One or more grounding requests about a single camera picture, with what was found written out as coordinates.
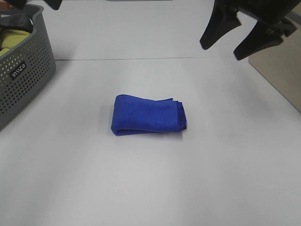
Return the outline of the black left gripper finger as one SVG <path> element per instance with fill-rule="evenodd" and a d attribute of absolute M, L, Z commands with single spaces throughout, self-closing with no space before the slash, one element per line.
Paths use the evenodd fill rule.
<path fill-rule="evenodd" d="M 44 0 L 53 10 L 58 10 L 63 0 Z"/>

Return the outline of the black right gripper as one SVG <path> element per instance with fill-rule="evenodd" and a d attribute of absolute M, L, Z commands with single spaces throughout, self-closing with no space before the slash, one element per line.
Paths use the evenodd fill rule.
<path fill-rule="evenodd" d="M 238 61 L 263 49 L 278 46 L 283 42 L 283 34 L 291 35 L 296 31 L 296 27 L 285 17 L 299 3 L 299 0 L 216 0 L 200 38 L 201 47 L 209 49 L 222 36 L 239 27 L 239 11 L 255 18 L 257 23 L 234 50 Z"/>

